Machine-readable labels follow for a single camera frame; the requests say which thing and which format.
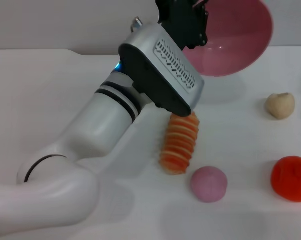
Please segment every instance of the black ring band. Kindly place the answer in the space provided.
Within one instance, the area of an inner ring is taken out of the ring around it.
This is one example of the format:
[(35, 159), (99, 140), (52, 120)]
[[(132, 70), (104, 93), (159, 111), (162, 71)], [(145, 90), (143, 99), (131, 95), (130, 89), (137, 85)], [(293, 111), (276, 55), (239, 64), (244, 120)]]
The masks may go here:
[(37, 162), (35, 162), (34, 165), (31, 166), (31, 168), (28, 170), (28, 172), (27, 172), (27, 174), (26, 174), (26, 177), (25, 177), (24, 183), (27, 183), (27, 182), (28, 182), (28, 180), (29, 180), (29, 178), (30, 178), (30, 176), (31, 176), (32, 171), (33, 171), (33, 170), (34, 170), (34, 169), (35, 169), (42, 161), (44, 161), (44, 160), (46, 160), (46, 159), (49, 159), (49, 158), (51, 158), (51, 157), (64, 157), (64, 158), (66, 158), (66, 157), (63, 156), (63, 155), (58, 155), (58, 154), (52, 154), (52, 155), (47, 155), (47, 156), (42, 157), (40, 160), (38, 160)]
[(106, 81), (102, 84), (102, 86), (108, 86), (111, 87), (120, 93), (122, 93), (128, 100), (131, 101), (132, 104), (134, 104), (135, 108), (137, 109), (138, 115), (141, 114), (142, 111), (142, 106), (140, 105), (139, 101), (136, 100), (136, 98), (129, 92), (127, 91), (123, 86), (118, 85), (114, 82), (111, 81)]
[(116, 94), (112, 93), (111, 91), (108, 91), (106, 89), (98, 89), (96, 91), (96, 93), (99, 93), (99, 94), (104, 94), (108, 97), (110, 97), (111, 99), (115, 100), (116, 102), (118, 102), (127, 112), (128, 114), (130, 115), (132, 121), (134, 122), (135, 119), (136, 119), (136, 116), (135, 116), (135, 113), (134, 111), (132, 110), (132, 108), (123, 100), (121, 99), (119, 96), (117, 96)]

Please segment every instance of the red play dough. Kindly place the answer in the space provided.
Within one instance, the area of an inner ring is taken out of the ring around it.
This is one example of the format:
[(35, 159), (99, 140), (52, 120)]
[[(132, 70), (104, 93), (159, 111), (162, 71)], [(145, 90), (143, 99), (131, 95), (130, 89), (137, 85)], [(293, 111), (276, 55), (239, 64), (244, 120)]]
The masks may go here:
[(271, 174), (271, 185), (283, 198), (301, 202), (301, 157), (287, 156), (279, 160)]

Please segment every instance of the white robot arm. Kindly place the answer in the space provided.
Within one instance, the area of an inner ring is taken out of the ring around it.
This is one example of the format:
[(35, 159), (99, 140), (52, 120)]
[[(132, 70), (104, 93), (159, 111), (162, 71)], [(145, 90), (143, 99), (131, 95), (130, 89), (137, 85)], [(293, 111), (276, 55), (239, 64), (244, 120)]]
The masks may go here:
[(87, 218), (99, 186), (76, 161), (109, 154), (147, 99), (182, 117), (194, 110), (204, 81), (182, 50), (207, 43), (205, 2), (195, 8), (192, 0), (156, 3), (160, 24), (135, 19), (135, 31), (119, 47), (120, 63), (91, 101), (54, 143), (20, 167), (17, 186), (0, 184), (0, 236)]

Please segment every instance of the white tabletop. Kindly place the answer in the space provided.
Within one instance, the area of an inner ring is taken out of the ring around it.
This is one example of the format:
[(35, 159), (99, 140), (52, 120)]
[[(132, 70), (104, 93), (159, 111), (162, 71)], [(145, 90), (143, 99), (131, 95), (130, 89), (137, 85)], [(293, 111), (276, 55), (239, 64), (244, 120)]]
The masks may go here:
[[(88, 102), (117, 56), (68, 50), (0, 50), (0, 183), (15, 184), (19, 166), (49, 144)], [(301, 240), (301, 203), (270, 185), (275, 161), (301, 156), (301, 47), (270, 47), (246, 70), (206, 85), (196, 113), (196, 152), (186, 175), (158, 165), (169, 113), (142, 111), (115, 150), (81, 164), (100, 180), (96, 210), (83, 223), (5, 240)], [(272, 93), (291, 92), (294, 114), (276, 121), (263, 110)], [(228, 177), (225, 198), (199, 202), (191, 174), (215, 166)]]

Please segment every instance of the white wall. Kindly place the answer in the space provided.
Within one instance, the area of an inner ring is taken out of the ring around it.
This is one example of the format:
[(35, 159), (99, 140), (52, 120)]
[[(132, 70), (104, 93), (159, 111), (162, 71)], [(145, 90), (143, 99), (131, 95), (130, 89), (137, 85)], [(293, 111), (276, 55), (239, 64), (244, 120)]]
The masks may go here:
[[(275, 23), (271, 44), (301, 45), (301, 0), (265, 2)], [(155, 0), (0, 0), (0, 49), (117, 54), (136, 16), (155, 22)]]

